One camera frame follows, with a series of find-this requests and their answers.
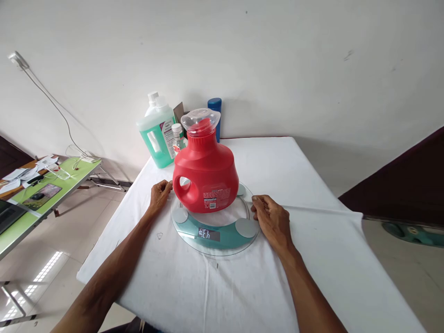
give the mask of glass bathroom scale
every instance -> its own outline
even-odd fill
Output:
[[[249,247],[259,233],[259,222],[251,212],[251,191],[239,183],[237,197],[215,213],[190,212],[174,196],[171,218],[179,236],[192,248],[213,256],[229,256]]]

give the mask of hand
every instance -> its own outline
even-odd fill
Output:
[[[268,195],[252,197],[254,219],[259,220],[260,228],[271,247],[279,256],[294,248],[290,234],[290,214]]]
[[[170,194],[173,188],[172,181],[163,180],[157,183],[151,188],[151,201],[147,213],[157,215],[167,203],[168,194]]]

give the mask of computer mouse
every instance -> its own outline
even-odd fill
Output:
[[[36,193],[33,196],[31,196],[32,200],[40,200],[41,198],[43,198],[45,195],[43,193]]]

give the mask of laptop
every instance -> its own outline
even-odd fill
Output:
[[[0,234],[14,224],[26,210],[12,203],[0,200]]]

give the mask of tiled floor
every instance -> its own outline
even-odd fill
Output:
[[[0,280],[26,298],[26,311],[40,318],[0,328],[1,333],[49,332],[80,293],[75,278],[124,194],[93,187],[77,190],[13,251],[0,261]],[[363,221],[368,243],[429,333],[444,327],[444,249],[410,244],[387,234],[381,224]],[[17,315],[0,294],[0,320]],[[131,321],[134,315],[114,304],[100,331]]]
[[[408,243],[363,220],[367,242],[428,333],[444,331],[444,248]]]
[[[1,333],[47,333],[56,325],[82,290],[77,271],[123,197],[124,193],[103,187],[75,191],[59,206],[58,218],[51,214],[0,261],[0,280],[14,282],[8,285],[13,294],[20,288],[26,295],[26,299],[16,296],[25,311],[42,314],[33,321],[0,328]],[[0,292],[0,320],[14,316],[19,316],[16,308]],[[134,317],[114,304],[100,331]]]

